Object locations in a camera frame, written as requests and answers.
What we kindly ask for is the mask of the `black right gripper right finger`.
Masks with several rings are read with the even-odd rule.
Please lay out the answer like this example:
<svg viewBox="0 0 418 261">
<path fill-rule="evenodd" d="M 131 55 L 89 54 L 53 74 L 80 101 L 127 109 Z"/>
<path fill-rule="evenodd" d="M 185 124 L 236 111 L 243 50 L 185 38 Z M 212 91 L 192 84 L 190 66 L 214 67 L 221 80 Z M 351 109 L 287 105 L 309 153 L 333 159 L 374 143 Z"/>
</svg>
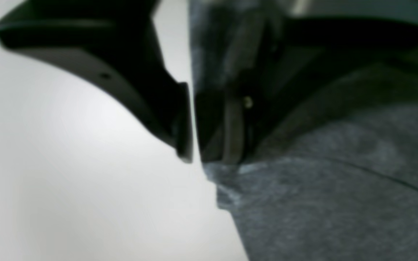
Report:
<svg viewBox="0 0 418 261">
<path fill-rule="evenodd" d="M 280 121 L 326 84 L 418 46 L 418 22 L 377 17 L 246 16 L 217 86 L 196 94 L 202 162 L 237 165 Z"/>
</svg>

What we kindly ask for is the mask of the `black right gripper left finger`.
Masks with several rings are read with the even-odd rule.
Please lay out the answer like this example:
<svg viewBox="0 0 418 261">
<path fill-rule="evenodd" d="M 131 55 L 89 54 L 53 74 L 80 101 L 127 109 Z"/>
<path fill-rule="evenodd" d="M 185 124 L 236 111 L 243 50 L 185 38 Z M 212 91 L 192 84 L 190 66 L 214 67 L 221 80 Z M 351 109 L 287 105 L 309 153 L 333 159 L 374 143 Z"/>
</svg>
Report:
<svg viewBox="0 0 418 261">
<path fill-rule="evenodd" d="M 190 163 L 189 88 L 165 67 L 152 20 L 157 5 L 157 0 L 25 0 L 0 19 L 0 43 L 94 84 Z"/>
</svg>

